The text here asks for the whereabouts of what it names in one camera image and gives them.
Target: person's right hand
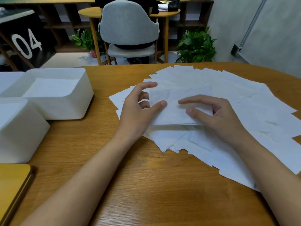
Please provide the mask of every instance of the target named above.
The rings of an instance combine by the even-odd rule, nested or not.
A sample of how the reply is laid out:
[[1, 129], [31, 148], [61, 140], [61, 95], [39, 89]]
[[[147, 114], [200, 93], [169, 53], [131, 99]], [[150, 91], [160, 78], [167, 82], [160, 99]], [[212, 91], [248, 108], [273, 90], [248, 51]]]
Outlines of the person's right hand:
[[205, 95], [196, 95], [178, 101], [179, 104], [200, 102], [211, 105], [214, 115], [210, 116], [198, 109], [186, 109], [186, 113], [206, 127], [208, 127], [223, 142], [236, 148], [245, 141], [252, 138], [250, 133], [243, 127], [233, 108], [227, 99], [215, 98]]

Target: gray chair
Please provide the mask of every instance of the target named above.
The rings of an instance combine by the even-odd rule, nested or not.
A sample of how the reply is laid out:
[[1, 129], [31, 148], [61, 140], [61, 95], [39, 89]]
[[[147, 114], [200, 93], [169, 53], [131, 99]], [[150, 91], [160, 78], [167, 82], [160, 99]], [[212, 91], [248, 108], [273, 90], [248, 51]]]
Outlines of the gray chair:
[[[110, 44], [107, 48], [108, 56], [133, 58], [154, 54], [157, 63], [159, 23], [152, 22], [139, 4], [126, 0], [106, 4], [102, 11], [99, 32], [103, 41]], [[148, 48], [137, 50], [121, 49], [114, 45], [139, 45], [154, 41], [155, 44]]]

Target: forearm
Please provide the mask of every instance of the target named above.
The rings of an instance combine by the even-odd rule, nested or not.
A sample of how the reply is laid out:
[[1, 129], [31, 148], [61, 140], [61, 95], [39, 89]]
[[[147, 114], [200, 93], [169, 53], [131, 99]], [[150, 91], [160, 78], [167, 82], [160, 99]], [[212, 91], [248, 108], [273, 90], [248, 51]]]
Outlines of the forearm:
[[22, 224], [87, 225], [122, 158], [131, 147], [113, 137], [99, 152]]
[[252, 137], [235, 150], [280, 225], [301, 225], [301, 180]]

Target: plant pot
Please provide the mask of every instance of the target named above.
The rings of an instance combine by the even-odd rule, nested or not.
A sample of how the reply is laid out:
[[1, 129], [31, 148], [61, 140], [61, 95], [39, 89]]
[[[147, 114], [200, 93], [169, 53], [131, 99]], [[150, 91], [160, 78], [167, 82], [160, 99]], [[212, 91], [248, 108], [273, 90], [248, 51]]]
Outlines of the plant pot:
[[93, 58], [97, 58], [96, 51], [90, 51], [90, 54]]

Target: black shirt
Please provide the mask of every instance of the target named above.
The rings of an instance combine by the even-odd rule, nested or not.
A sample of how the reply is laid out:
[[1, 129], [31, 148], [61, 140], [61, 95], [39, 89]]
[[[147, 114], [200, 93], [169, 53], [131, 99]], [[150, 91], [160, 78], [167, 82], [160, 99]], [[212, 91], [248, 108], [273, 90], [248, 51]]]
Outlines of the black shirt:
[[[95, 3], [97, 6], [103, 9], [103, 7], [107, 4], [115, 0], [95, 0]], [[149, 15], [148, 8], [153, 7], [156, 5], [156, 0], [127, 0], [127, 1], [133, 1], [137, 4], [141, 5], [142, 8], [145, 10], [147, 15]]]

